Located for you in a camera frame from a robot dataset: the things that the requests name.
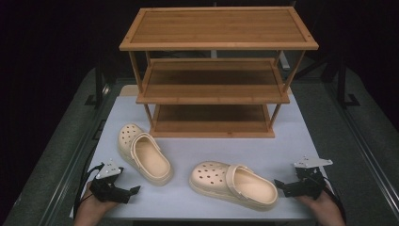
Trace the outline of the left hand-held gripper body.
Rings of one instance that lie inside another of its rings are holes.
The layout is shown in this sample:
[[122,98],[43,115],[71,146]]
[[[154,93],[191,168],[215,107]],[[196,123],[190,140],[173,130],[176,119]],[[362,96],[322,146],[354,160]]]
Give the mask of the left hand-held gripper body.
[[120,197],[130,196],[129,190],[115,186],[116,180],[119,178],[123,168],[110,158],[107,162],[102,163],[99,172],[91,182],[92,194],[101,202],[120,202]]

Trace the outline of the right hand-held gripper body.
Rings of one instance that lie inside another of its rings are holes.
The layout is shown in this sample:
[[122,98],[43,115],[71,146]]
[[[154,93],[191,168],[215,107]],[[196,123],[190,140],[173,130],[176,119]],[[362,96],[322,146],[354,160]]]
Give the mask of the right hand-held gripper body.
[[330,166],[333,162],[330,159],[322,159],[313,156],[304,156],[294,163],[296,176],[299,179],[298,188],[295,190],[295,197],[308,196],[317,200],[326,186],[321,168]]

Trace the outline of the beige perforated clog shoe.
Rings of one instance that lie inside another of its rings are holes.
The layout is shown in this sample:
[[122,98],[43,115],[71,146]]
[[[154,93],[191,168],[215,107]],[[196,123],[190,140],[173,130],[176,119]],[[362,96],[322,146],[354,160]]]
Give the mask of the beige perforated clog shoe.
[[164,186],[173,169],[155,139],[139,126],[129,123],[121,127],[118,136],[120,156],[154,186]]
[[199,163],[191,172],[189,184],[201,195],[257,211],[272,209],[279,199],[273,183],[243,165],[216,161]]

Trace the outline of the three-tier wooden shoe rack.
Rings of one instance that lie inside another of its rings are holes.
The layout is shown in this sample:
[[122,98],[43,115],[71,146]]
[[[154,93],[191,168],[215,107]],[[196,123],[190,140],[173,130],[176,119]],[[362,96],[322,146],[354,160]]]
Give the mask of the three-tier wooden shoe rack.
[[159,58],[158,51],[297,51],[318,49],[292,7],[143,8],[120,49],[142,51],[138,95],[154,137],[273,137],[293,77],[273,57]]

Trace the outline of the person's left hand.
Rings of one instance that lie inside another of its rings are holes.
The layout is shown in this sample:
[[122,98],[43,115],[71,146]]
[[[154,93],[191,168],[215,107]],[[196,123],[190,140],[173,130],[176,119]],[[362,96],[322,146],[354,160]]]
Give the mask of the person's left hand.
[[119,204],[101,202],[91,192],[91,182],[87,182],[83,198],[79,202],[73,226],[97,226],[104,215]]

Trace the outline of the person's right hand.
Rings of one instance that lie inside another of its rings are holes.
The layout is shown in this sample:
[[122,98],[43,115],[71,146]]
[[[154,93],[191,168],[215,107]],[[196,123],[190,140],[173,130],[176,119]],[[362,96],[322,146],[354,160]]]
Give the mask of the person's right hand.
[[298,196],[295,199],[311,210],[320,226],[346,226],[343,206],[328,187],[316,200],[309,196]]

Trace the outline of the black metal stand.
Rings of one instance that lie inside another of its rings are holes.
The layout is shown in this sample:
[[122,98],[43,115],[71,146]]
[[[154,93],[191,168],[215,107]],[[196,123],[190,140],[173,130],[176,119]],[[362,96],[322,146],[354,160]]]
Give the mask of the black metal stand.
[[343,109],[347,109],[349,106],[360,106],[360,103],[354,94],[345,93],[345,84],[346,66],[343,60],[341,60],[338,70],[337,101]]
[[104,72],[104,63],[101,59],[97,61],[94,68],[95,78],[95,92],[90,94],[85,102],[85,105],[92,105],[95,109],[98,109],[104,100],[104,89],[106,87],[106,76]]

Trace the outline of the white stand foot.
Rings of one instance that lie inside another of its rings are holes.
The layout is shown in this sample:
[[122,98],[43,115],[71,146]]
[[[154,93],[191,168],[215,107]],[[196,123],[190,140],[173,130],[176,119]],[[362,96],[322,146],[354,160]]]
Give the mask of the white stand foot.
[[279,54],[279,63],[281,65],[281,68],[284,71],[289,71],[291,69],[288,59],[287,59],[286,55],[284,54],[284,52],[281,52]]

